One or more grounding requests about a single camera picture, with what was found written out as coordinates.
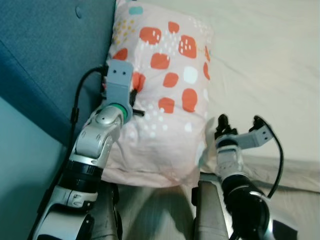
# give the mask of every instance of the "pillow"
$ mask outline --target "pillow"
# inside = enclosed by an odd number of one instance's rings
[[[123,126],[102,179],[196,186],[206,147],[212,30],[192,16],[151,4],[120,0],[116,6],[108,59],[132,63],[134,108],[145,116],[135,115]]]

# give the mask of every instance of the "mattress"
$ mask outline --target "mattress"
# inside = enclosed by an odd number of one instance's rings
[[[211,49],[207,154],[215,171],[213,132],[227,114],[239,133],[254,115],[266,119],[284,150],[280,184],[318,192],[319,6],[316,0],[140,0],[199,17],[215,35]],[[243,151],[246,173],[272,183],[279,165],[273,141]]]

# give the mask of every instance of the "patterned pillowcase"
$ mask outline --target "patterned pillowcase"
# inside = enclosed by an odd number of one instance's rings
[[[205,148],[213,33],[182,13],[117,1],[108,58],[132,63],[134,116],[110,152],[103,180],[169,187],[198,182]]]

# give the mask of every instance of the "teal wall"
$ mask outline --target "teal wall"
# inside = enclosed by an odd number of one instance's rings
[[[25,240],[65,149],[0,98],[0,239]]]

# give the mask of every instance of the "blue upholstered headboard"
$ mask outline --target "blue upholstered headboard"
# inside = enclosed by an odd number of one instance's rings
[[[114,11],[115,0],[0,0],[0,97],[66,144],[78,81],[104,63]],[[78,130],[99,104],[99,79],[81,91]]]

